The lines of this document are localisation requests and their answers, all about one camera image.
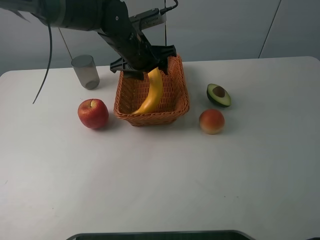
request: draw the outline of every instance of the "avocado half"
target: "avocado half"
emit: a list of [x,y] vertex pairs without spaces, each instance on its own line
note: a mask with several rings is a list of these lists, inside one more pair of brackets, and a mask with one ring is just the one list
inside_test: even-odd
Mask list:
[[217,84],[209,84],[206,88],[206,95],[212,103],[220,107],[227,108],[231,106],[231,97],[229,93]]

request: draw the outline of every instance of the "orange wicker basket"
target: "orange wicker basket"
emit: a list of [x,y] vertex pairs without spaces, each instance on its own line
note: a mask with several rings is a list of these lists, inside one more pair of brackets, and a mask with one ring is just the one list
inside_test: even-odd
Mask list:
[[124,79],[120,73],[116,90],[114,115],[128,121],[132,126],[170,124],[189,110],[189,96],[185,82],[184,70],[180,56],[169,57],[168,75],[161,72],[163,80],[163,96],[154,112],[132,114],[147,98],[149,93],[149,78],[144,74],[144,80]]

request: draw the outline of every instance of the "red apple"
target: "red apple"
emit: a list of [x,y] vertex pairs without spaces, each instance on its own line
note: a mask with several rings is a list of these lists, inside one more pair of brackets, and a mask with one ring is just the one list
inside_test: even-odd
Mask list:
[[78,116],[87,128],[98,129],[108,122],[109,112],[103,101],[99,99],[88,99],[80,104]]
[[201,129],[210,135],[221,132],[225,126],[224,116],[216,109],[204,111],[199,118],[199,122]]

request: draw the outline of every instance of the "black cable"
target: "black cable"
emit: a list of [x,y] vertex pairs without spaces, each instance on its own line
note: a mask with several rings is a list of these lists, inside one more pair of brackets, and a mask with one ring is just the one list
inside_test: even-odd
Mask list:
[[173,1],[175,2],[175,5],[174,6],[165,7],[163,9],[161,9],[160,10],[160,14],[161,15],[165,14],[166,12],[171,11],[172,9],[175,9],[176,7],[178,7],[178,5],[179,5],[178,0],[173,0]]
[[48,24],[49,38],[50,38],[50,55],[49,55],[49,62],[48,62],[48,67],[46,68],[46,73],[45,73],[45,75],[44,75],[44,79],[43,79],[43,81],[42,81],[42,84],[41,84],[41,86],[40,86],[40,89],[39,89],[38,93],[36,94],[35,99],[34,99],[34,101],[33,101],[32,104],[34,104],[34,103],[36,102],[36,100],[37,100],[37,98],[38,98],[38,96],[39,96],[39,94],[40,94],[40,92],[41,92],[41,90],[42,90],[42,87],[43,87],[44,84],[45,84],[45,81],[46,81],[46,79],[47,79],[47,75],[48,75],[48,72],[49,72],[49,69],[50,69],[51,59],[52,59],[52,33],[51,33],[51,26],[50,26],[49,21],[47,21],[47,24]]

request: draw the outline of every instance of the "banana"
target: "banana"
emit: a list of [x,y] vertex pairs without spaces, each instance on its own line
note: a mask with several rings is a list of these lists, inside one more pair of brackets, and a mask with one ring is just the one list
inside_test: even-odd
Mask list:
[[159,68],[153,69],[148,73],[149,93],[140,108],[132,114],[147,114],[156,110],[164,93],[164,84]]

